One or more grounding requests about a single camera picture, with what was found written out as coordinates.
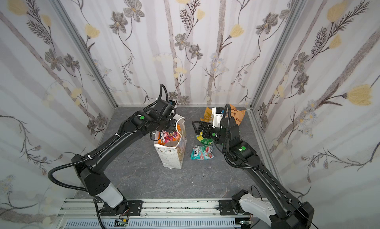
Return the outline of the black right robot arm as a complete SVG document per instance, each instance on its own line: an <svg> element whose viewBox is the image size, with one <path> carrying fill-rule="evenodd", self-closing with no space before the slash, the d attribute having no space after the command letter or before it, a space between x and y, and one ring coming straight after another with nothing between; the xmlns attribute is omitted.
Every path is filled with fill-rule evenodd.
<svg viewBox="0 0 380 229"><path fill-rule="evenodd" d="M214 140L228 165L246 172L267 196L267 201L242 190L232 198L240 213L249 213L272 229L309 229L313 226L314 208L301 202L266 168L257 152L240 136L232 108L226 104L218 124L193 121L196 135Z"/></svg>

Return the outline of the orange pink candy packet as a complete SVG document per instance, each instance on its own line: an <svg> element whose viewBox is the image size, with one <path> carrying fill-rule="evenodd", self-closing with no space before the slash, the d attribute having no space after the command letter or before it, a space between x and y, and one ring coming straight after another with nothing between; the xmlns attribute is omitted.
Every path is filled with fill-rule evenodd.
<svg viewBox="0 0 380 229"><path fill-rule="evenodd" d="M171 142L176 142L181 138L181 135L178 132L169 133L167 131L162 131L160 133L160 138L157 141L159 145L167 145Z"/></svg>

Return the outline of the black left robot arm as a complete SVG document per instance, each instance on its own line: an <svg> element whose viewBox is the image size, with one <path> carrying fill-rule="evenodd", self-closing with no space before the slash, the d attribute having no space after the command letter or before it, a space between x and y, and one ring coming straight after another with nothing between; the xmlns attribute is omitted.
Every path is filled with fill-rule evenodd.
<svg viewBox="0 0 380 229"><path fill-rule="evenodd" d="M118 131L95 150L84 156L76 154L71 163L51 169L47 175L49 180L64 188L87 192L95 200L104 202L112 214L125 215L130 208L129 203L104 171L116 157L145 135L163 131L173 133L176 129L175 105L175 101L169 99L166 87L161 84L156 101L123 121ZM74 167L82 187L63 183L54 177L55 172L70 167Z"/></svg>

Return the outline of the yellow snack packet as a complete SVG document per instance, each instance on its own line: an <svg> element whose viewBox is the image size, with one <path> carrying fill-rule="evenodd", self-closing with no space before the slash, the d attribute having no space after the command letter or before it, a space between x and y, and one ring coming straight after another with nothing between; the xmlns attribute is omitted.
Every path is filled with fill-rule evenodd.
<svg viewBox="0 0 380 229"><path fill-rule="evenodd" d="M213 115L212 115L212 109L209 107L206 108L203 118L200 119L203 122L212 123L213 122Z"/></svg>

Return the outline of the green yellow candy packet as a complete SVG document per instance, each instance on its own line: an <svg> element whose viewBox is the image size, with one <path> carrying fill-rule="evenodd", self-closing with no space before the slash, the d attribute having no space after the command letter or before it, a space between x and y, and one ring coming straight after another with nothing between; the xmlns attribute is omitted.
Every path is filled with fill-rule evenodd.
<svg viewBox="0 0 380 229"><path fill-rule="evenodd" d="M203 132L200 132L199 135L196 136L196 139L202 143L203 145L212 145L214 143L214 140L211 138L204 138Z"/></svg>

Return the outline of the teal red candy packet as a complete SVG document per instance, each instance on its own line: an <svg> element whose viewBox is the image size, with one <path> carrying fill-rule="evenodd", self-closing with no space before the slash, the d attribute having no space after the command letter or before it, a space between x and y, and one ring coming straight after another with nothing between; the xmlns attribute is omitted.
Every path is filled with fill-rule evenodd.
<svg viewBox="0 0 380 229"><path fill-rule="evenodd" d="M192 160L209 160L214 158L212 153L214 146L212 145L196 145L191 153Z"/></svg>

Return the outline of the white paper bag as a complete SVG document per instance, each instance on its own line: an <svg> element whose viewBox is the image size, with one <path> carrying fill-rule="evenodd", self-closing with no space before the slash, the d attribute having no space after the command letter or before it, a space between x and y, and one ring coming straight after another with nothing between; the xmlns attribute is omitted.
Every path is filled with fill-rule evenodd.
<svg viewBox="0 0 380 229"><path fill-rule="evenodd" d="M167 145L159 145L157 141L160 138L159 131L155 133L154 148L158 153L161 162L165 168L171 169L181 169L183 165L183 160L185 156L187 134L185 128L186 118L181 115L176 114L174 119L177 121L177 131L181 138L176 142L171 142Z"/></svg>

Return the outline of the orange snack packet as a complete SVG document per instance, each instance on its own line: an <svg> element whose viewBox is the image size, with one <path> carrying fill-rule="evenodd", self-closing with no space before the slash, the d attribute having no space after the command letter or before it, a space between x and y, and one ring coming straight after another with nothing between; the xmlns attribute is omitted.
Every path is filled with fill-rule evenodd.
<svg viewBox="0 0 380 229"><path fill-rule="evenodd" d="M230 105L230 106L231 106L231 115L235 119L236 124L239 126L245 117L246 110L245 109L238 110L235 106L233 105Z"/></svg>

